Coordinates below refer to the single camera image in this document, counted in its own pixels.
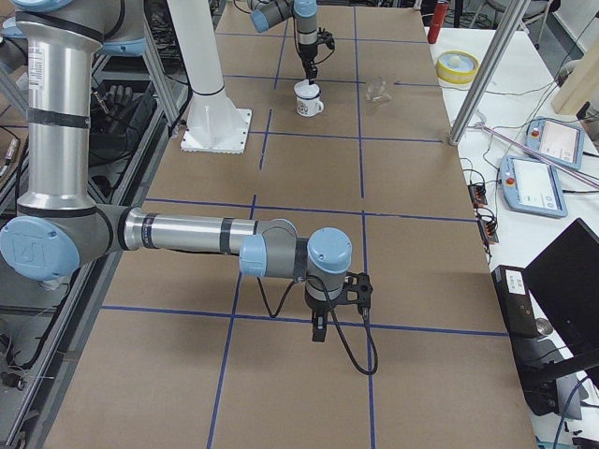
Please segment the white round lid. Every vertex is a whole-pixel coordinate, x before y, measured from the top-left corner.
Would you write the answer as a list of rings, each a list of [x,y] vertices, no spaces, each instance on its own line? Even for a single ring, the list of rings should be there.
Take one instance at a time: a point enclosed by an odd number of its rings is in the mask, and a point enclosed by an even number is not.
[[[302,98],[316,98],[320,96],[320,88],[315,82],[309,82],[308,80],[302,80],[294,85],[294,92],[296,96]]]

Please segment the white enamel mug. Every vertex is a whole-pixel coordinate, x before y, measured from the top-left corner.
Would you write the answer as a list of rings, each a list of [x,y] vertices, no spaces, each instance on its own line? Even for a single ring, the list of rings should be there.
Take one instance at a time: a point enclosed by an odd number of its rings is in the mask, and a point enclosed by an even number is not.
[[[316,98],[302,98],[296,96],[296,112],[299,116],[310,118],[324,111],[324,103],[320,96]]]

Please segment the red bottle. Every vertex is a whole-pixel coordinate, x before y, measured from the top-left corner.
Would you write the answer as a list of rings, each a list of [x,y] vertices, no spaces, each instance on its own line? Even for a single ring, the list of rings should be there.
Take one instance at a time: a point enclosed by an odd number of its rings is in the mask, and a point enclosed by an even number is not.
[[[429,32],[427,33],[427,39],[429,44],[435,44],[437,42],[438,36],[444,24],[448,8],[448,0],[437,1],[431,18]]]

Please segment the yellow tape roll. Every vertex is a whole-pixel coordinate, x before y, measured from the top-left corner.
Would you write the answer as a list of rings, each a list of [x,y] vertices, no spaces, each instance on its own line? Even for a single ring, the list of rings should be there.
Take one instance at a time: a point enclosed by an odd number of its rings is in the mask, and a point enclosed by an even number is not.
[[[436,61],[437,77],[457,85],[471,83],[479,69],[478,59],[466,51],[442,52]]]

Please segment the orange connector board lower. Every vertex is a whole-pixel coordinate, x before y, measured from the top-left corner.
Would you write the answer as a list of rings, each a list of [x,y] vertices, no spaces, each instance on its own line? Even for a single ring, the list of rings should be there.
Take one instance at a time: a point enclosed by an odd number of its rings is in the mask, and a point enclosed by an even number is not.
[[[482,241],[486,245],[496,244],[499,242],[497,235],[497,221],[489,216],[483,216],[477,221],[479,232]]]

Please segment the orange connector board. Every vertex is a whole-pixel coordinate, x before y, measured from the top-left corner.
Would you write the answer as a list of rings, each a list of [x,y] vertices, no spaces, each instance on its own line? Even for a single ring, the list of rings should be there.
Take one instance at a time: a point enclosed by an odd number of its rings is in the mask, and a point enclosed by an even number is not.
[[[468,192],[474,208],[488,205],[486,196],[487,188],[484,182],[470,183],[468,185]]]
[[[482,241],[486,245],[496,244],[499,242],[497,235],[497,221],[489,216],[483,216],[477,221],[479,232]]]

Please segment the black box device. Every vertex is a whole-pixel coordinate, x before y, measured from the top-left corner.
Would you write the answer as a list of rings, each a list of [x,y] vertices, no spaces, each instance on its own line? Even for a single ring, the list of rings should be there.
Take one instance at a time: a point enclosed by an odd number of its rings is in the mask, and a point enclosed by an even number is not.
[[[504,325],[511,337],[533,339],[538,335],[530,291],[523,269],[499,265],[491,273]]]

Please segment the orange connector board upper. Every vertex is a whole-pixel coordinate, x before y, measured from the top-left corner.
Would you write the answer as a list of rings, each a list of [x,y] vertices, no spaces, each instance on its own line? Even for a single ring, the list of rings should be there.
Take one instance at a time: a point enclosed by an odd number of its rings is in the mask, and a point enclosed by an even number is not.
[[[474,208],[488,205],[486,196],[487,188],[484,182],[470,183],[468,185],[468,192]]]

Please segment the lower teach pendant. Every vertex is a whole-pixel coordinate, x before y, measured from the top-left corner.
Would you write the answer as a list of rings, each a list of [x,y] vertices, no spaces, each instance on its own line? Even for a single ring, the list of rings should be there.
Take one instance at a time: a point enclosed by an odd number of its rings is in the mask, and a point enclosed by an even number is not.
[[[554,167],[532,158],[506,155],[500,165],[504,200],[512,211],[563,218],[568,214]]]

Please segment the teach pendant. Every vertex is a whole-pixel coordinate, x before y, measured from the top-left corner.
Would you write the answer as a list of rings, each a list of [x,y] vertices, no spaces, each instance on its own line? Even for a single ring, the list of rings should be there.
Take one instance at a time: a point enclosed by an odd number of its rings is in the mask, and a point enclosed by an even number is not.
[[[584,138],[579,126],[538,117],[529,123],[525,142],[531,150],[563,167],[581,168]]]
[[[512,211],[563,218],[568,214],[554,167],[532,158],[506,155],[500,165],[504,200]]]

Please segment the black laptop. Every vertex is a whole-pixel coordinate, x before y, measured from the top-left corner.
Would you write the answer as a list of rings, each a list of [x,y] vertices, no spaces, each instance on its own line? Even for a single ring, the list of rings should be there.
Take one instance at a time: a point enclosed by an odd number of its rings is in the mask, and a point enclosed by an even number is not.
[[[524,281],[574,354],[598,347],[598,236],[582,219],[524,269]]]

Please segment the upper teach pendant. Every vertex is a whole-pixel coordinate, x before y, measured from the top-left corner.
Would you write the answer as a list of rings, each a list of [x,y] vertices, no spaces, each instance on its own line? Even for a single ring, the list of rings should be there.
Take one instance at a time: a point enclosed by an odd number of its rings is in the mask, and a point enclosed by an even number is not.
[[[563,167],[581,168],[584,138],[579,126],[538,117],[529,123],[525,142],[531,150]]]

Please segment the wooden beam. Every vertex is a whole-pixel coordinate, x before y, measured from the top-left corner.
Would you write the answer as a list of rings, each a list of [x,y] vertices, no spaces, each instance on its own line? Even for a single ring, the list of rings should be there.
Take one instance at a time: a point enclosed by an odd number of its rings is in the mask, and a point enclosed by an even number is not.
[[[576,115],[598,90],[598,52],[595,40],[551,101],[557,114]]]

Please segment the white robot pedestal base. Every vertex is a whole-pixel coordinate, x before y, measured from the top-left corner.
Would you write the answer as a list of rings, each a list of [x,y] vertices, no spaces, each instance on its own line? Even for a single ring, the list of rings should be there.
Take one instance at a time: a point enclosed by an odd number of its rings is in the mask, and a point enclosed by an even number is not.
[[[252,111],[227,96],[209,3],[170,0],[168,9],[192,91],[182,149],[244,152]]]

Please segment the aluminium frame post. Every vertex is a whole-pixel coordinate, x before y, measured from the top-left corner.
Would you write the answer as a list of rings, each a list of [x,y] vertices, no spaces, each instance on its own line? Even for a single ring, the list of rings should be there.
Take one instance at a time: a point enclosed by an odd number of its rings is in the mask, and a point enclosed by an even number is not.
[[[530,3],[530,0],[513,0],[506,8],[448,135],[450,145],[457,146],[460,143]]]

